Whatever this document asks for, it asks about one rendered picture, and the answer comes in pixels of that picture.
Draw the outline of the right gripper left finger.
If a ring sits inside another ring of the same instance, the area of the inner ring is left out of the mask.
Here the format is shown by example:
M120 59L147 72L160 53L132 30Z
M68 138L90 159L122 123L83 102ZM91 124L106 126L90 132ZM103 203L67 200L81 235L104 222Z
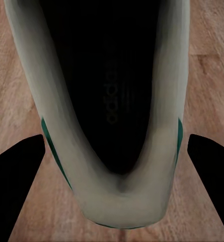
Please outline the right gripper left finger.
M8 242L44 154L39 134L0 155L0 242Z

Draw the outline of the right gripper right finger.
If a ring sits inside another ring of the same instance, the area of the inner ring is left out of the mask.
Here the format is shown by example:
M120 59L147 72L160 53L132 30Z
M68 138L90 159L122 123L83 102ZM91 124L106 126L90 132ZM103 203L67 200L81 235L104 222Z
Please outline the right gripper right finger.
M209 138L191 134L187 152L224 225L224 147Z

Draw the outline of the gym shoe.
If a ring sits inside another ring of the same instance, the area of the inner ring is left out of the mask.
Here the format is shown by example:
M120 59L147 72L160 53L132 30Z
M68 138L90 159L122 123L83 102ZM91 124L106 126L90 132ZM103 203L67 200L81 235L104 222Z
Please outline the gym shoe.
M183 138L190 0L4 0L53 157L82 214L162 220Z

